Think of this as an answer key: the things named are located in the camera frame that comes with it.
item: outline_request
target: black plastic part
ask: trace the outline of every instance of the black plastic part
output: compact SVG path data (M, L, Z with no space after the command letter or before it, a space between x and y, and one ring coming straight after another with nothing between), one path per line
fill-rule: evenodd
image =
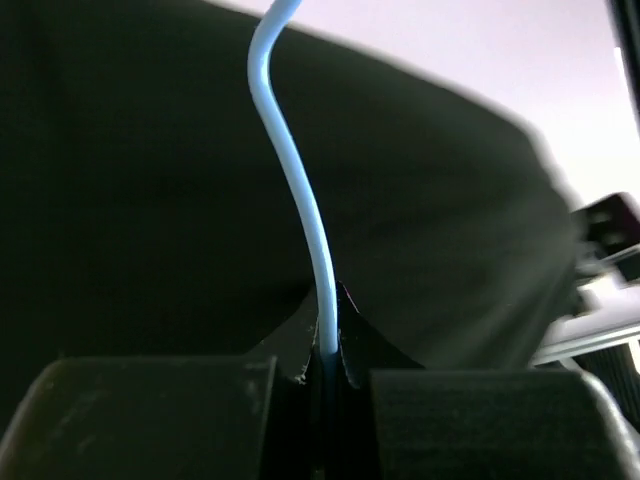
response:
M627 478L574 373L378 371L371 398L379 471L369 479Z
M16 414L0 478L310 478L304 396L273 359L61 361Z
M422 370L423 367L390 344L358 312L340 285L340 361L337 382L337 426L330 448L334 480L366 478L378 474L377 446L369 395L372 369Z
M587 222L586 240L600 247L606 257L640 244L640 221L627 194L609 195L585 207L581 213Z
M640 279L640 252L619 260L616 268L628 284L637 283Z
M315 343L317 315L316 293L311 289L298 310L256 345L249 356L275 356L285 376L304 382Z

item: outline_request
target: black block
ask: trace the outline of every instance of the black block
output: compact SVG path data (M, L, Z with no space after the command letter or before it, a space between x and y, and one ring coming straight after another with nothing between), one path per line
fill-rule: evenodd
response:
M371 396L383 480L627 478L573 373L378 371Z
M634 285L638 283L638 279L640 279L640 252L625 256L625 258L617 260L615 264L627 284Z
M606 257L640 244L640 221L627 194L609 195L580 213L587 220L585 240L598 245Z
M60 361L7 431L0 479L308 478L300 394L273 359Z

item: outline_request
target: ceiling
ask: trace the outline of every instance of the ceiling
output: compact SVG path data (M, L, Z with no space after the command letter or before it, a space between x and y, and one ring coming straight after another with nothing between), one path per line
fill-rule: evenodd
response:
M271 0L217 3L263 13ZM605 0L303 0L294 20L528 119L576 207L613 191L640 200L640 142Z

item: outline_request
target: dark green fabric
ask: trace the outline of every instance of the dark green fabric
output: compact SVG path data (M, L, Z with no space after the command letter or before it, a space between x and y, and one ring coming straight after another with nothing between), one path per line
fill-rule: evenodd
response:
M291 315L313 280L248 92L256 20L0 5L2 412L59 355L242 352ZM428 367L526 365L568 308L577 238L528 136L301 33L273 83L363 316Z

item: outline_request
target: metal frame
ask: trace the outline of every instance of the metal frame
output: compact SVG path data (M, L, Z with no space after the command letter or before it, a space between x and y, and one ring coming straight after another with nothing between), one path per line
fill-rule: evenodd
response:
M534 365L624 345L640 339L640 301L635 308L597 312L554 323L534 357Z

